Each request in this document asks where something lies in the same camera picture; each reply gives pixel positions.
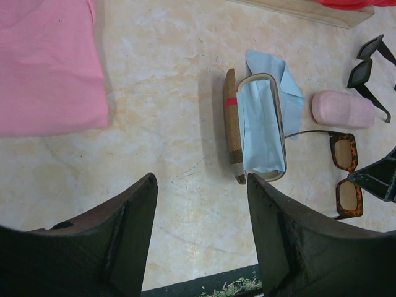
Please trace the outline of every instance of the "brown lens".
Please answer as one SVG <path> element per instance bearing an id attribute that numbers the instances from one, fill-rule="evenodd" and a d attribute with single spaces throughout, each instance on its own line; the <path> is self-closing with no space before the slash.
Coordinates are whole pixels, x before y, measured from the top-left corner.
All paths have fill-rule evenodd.
<path id="1" fill-rule="evenodd" d="M 348 168 L 352 165 L 351 144 L 347 140 L 340 140 L 335 143 L 335 159 L 341 167 Z"/>
<path id="2" fill-rule="evenodd" d="M 340 185 L 341 207 L 345 210 L 355 210 L 358 207 L 355 185 L 349 181 Z"/>

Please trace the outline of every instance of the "sunglasses lens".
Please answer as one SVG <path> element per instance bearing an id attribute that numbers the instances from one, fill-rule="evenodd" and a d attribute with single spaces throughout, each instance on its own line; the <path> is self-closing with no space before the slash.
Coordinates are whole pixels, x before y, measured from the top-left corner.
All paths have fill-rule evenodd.
<path id="1" fill-rule="evenodd" d="M 337 141 L 334 146 L 334 152 L 335 159 L 339 166 L 349 168 L 352 165 L 352 149 L 349 141 Z"/>
<path id="2" fill-rule="evenodd" d="M 355 210 L 358 206 L 355 185 L 349 181 L 340 186 L 341 207 L 345 210 Z"/>
<path id="3" fill-rule="evenodd" d="M 360 53 L 361 57 L 371 56 L 377 49 L 376 39 L 366 45 Z"/>
<path id="4" fill-rule="evenodd" d="M 366 62 L 361 63 L 352 74 L 352 83 L 357 84 L 361 81 L 364 81 L 364 78 L 367 76 L 367 72 L 369 71 L 369 64 Z"/>

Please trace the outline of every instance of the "sunglasses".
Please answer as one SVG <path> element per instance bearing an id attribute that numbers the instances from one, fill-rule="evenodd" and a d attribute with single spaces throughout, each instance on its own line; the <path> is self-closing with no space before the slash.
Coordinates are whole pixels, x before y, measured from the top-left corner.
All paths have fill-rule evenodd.
<path id="1" fill-rule="evenodd" d="M 369 81 L 372 69 L 372 59 L 371 56 L 376 51 L 380 52 L 383 57 L 390 61 L 396 66 L 396 59 L 390 52 L 388 47 L 382 41 L 384 35 L 379 35 L 373 40 L 370 40 L 365 45 L 363 45 L 358 53 L 357 58 L 363 60 L 362 63 L 357 65 L 352 71 L 348 81 L 348 88 L 354 88 L 359 94 L 368 100 L 370 100 L 375 107 L 379 108 L 387 115 L 385 123 L 390 123 L 390 113 L 387 109 L 378 101 L 378 99 L 370 92 L 370 90 L 365 86 L 365 83 Z"/>
<path id="2" fill-rule="evenodd" d="M 303 131 L 286 136 L 294 137 L 300 134 L 320 132 L 330 136 L 330 149 L 334 165 L 347 172 L 355 172 L 358 166 L 358 150 L 353 134 L 326 130 Z M 348 179 L 340 181 L 335 188 L 335 200 L 338 216 L 336 220 L 361 217 L 363 215 L 363 194 L 359 186 L 354 185 Z"/>

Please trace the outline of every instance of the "black strip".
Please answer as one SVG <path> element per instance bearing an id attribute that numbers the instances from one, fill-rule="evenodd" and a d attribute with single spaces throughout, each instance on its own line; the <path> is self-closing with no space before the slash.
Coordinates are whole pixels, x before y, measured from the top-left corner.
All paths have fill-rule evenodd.
<path id="1" fill-rule="evenodd" d="M 175 285 L 165 286 L 163 288 L 142 292 L 142 297 L 199 297 L 203 292 L 207 295 L 213 294 L 215 290 L 223 291 L 225 282 L 227 285 L 239 280 L 241 277 L 253 280 L 261 279 L 259 265 L 253 265 L 245 268 L 223 272 L 209 277 L 197 278 L 189 282 L 178 283 Z M 241 293 L 238 297 L 253 297 L 262 293 L 262 290 Z"/>

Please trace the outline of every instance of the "red stripe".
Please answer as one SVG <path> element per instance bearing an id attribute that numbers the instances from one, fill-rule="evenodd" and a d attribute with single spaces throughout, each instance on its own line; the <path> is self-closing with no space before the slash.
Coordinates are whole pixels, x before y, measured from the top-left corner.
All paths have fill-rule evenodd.
<path id="1" fill-rule="evenodd" d="M 229 99 L 227 99 L 227 101 L 225 102 L 225 107 L 226 107 L 226 108 L 227 108 L 227 107 L 230 107 L 230 106 L 233 106 L 233 105 L 238 105 L 238 101 L 237 101 L 236 98 L 229 98 Z"/>

